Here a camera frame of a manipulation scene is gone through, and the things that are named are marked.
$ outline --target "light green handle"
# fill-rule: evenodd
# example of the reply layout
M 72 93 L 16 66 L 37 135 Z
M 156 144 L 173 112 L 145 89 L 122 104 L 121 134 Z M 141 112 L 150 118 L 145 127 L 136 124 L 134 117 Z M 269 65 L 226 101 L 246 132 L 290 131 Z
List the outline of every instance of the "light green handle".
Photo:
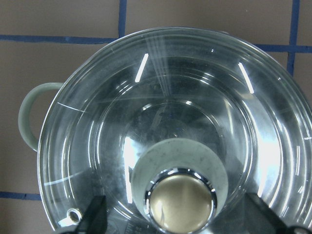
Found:
M 30 129 L 29 113 L 37 97 L 49 90 L 58 90 L 63 83 L 45 83 L 32 89 L 24 98 L 19 109 L 19 132 L 26 144 L 34 151 L 38 150 L 38 139 Z

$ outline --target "glass surface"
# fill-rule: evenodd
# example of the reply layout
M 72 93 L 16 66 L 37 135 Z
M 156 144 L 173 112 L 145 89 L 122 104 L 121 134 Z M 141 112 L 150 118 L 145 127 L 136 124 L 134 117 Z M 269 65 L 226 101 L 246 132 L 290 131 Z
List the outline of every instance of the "glass surface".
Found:
M 247 42 L 193 28 L 138 32 L 98 51 L 54 99 L 38 150 L 43 204 L 58 228 L 105 193 L 108 234 L 156 233 L 132 201 L 131 173 L 155 143 L 182 137 L 212 149 L 229 178 L 205 233 L 243 232 L 230 211 L 244 192 L 287 225 L 311 227 L 311 117 L 290 75 Z

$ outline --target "gold knob top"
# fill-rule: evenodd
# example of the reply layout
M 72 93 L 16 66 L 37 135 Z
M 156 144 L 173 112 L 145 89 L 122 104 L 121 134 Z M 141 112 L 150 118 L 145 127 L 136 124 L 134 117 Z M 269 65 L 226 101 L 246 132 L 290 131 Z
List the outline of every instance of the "gold knob top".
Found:
M 207 186 L 190 175 L 172 175 L 161 180 L 150 196 L 150 212 L 160 228 L 186 234 L 203 228 L 212 212 Z

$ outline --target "glass lid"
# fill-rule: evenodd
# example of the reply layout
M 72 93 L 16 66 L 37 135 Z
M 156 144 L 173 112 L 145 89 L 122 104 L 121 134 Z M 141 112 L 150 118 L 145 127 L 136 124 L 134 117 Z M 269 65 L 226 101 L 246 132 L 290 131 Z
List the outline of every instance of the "glass lid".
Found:
M 290 75 L 245 41 L 134 33 L 53 100 L 38 150 L 43 204 L 55 229 L 106 195 L 108 234 L 242 233 L 233 210 L 248 192 L 287 225 L 311 227 L 311 117 Z M 177 225 L 179 214 L 198 222 Z

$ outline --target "tiled floor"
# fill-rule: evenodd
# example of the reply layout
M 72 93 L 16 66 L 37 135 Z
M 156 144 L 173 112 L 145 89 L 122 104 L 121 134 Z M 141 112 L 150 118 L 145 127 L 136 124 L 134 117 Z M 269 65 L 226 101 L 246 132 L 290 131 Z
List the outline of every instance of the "tiled floor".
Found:
M 1 1 L 0 34 L 118 37 L 117 0 Z M 312 45 L 312 2 L 302 0 L 298 44 Z M 128 0 L 126 34 L 151 27 L 191 26 L 226 31 L 251 43 L 289 43 L 291 0 L 207 1 Z M 33 87 L 64 82 L 103 45 L 0 41 L 0 191 L 38 194 L 36 153 L 21 139 L 20 104 Z M 270 52 L 287 67 L 286 52 Z M 312 54 L 296 54 L 294 79 L 312 104 Z M 44 94 L 31 112 L 40 127 L 54 92 Z M 52 229 L 40 201 L 0 199 L 0 233 L 48 234 Z

